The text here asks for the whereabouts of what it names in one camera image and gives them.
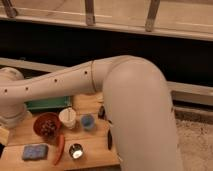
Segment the small container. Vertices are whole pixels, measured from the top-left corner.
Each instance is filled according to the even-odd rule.
[[[81,118],[81,125],[83,126],[85,131],[90,131],[95,126],[95,119],[92,115],[86,114]]]
[[[76,111],[71,107],[66,108],[59,113],[59,119],[65,127],[73,129],[76,124]]]
[[[78,159],[83,155],[83,147],[81,144],[73,144],[70,146],[69,154],[73,159]]]

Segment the paper cup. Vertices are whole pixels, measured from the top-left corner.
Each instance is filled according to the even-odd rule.
[[[76,111],[71,107],[66,108],[59,113],[59,119],[65,127],[73,129],[76,124]]]

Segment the blue cup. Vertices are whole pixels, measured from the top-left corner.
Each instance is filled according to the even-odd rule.
[[[84,130],[90,131],[95,126],[95,119],[92,115],[86,114],[81,117],[81,125]]]

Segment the wooden board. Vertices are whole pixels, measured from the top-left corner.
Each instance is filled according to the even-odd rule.
[[[9,136],[10,136],[10,131],[0,126],[0,143],[2,145],[8,144]]]
[[[84,114],[91,113],[94,115],[96,127],[93,131],[85,132],[79,123],[74,130],[68,130],[63,127],[61,132],[65,135],[66,139],[65,150],[57,166],[52,165],[54,154],[57,150],[57,147],[54,145],[48,145],[49,153],[47,160],[24,162],[21,159],[24,145],[44,142],[32,129],[36,117],[27,118],[17,128],[11,130],[12,135],[8,146],[5,147],[0,159],[1,170],[14,170],[15,168],[16,171],[58,171],[118,165],[115,146],[113,145],[112,150],[107,148],[108,122],[97,118],[98,109],[102,105],[102,94],[78,95],[73,99],[73,106],[77,111],[78,121]],[[68,154],[70,146],[74,143],[80,143],[84,148],[84,156],[75,161]]]

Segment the blue sponge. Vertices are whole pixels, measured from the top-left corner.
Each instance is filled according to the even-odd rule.
[[[45,144],[27,145],[24,147],[22,160],[46,159],[47,153],[48,153],[48,146]]]

